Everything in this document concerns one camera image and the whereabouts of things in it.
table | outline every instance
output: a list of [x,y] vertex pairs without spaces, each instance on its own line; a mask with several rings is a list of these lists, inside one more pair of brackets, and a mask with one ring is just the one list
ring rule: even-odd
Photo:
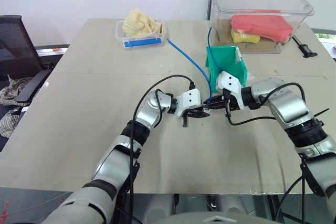
[[[169,44],[123,49],[114,38],[115,23],[115,19],[85,23],[0,153],[0,186],[80,188],[131,118],[143,92],[165,76],[191,77],[207,98],[203,76],[179,52]],[[204,66],[210,23],[166,23],[171,40]],[[319,55],[303,58],[293,41],[281,54],[243,54],[248,84],[272,76],[302,84],[313,112],[331,109],[319,119],[336,139],[336,64],[306,24],[296,35]],[[178,95],[188,82],[176,78],[160,88]],[[271,120],[233,127],[223,113],[190,119],[188,128],[182,128],[181,119],[165,115],[139,158],[134,191],[283,193],[300,176],[300,159],[286,133]],[[269,114],[267,108],[237,111],[233,121]]]

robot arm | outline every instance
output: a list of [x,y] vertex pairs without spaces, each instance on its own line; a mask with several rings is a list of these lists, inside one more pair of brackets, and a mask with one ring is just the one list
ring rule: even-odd
[[323,123],[315,118],[305,101],[287,87],[282,88],[284,84],[279,78],[269,78],[241,88],[239,80],[226,72],[217,80],[217,88],[226,92],[226,96],[229,94],[229,108],[257,109],[261,105],[270,108],[304,160],[301,169],[309,187],[314,194],[326,197],[336,221],[336,143],[324,132]]
[[[140,167],[137,159],[142,147],[150,131],[161,120],[162,110],[179,118],[184,111],[199,105],[201,94],[198,89],[188,90],[176,98],[162,91],[151,91],[146,96],[134,123],[134,177]],[[128,122],[98,162],[92,181],[72,193],[44,224],[110,223],[118,193],[129,190],[131,124],[132,121]]]

green plastic bin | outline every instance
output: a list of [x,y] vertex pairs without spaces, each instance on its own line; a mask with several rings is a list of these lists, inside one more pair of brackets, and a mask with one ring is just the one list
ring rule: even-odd
[[[207,55],[205,66],[208,68],[208,75],[210,78],[211,88],[213,92],[216,90],[216,79],[221,71],[216,67],[214,63],[209,47],[206,47]],[[240,84],[246,87],[247,81],[247,68],[240,55],[239,49],[236,46],[216,46],[211,47],[211,52],[221,70],[232,74],[238,78]]]

yellow sponge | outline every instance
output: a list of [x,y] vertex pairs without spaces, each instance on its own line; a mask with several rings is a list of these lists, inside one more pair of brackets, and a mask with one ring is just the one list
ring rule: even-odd
[[256,44],[260,41],[259,35],[239,33],[233,28],[231,28],[231,36],[234,43],[250,42]]

clear plastic container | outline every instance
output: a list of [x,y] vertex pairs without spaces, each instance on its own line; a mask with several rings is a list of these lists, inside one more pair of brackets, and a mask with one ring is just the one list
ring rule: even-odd
[[161,28],[160,31],[153,32],[151,34],[146,34],[144,36],[128,36],[122,29],[124,21],[118,21],[116,23],[115,38],[120,41],[124,48],[132,48],[138,46],[149,46],[149,45],[160,45],[164,43],[167,28],[165,24],[160,21]]
[[[307,0],[212,0],[212,42],[216,46],[236,45],[241,52],[279,53],[313,14]],[[239,37],[236,42],[232,32]],[[246,40],[244,34],[259,36],[259,42],[239,42]]]

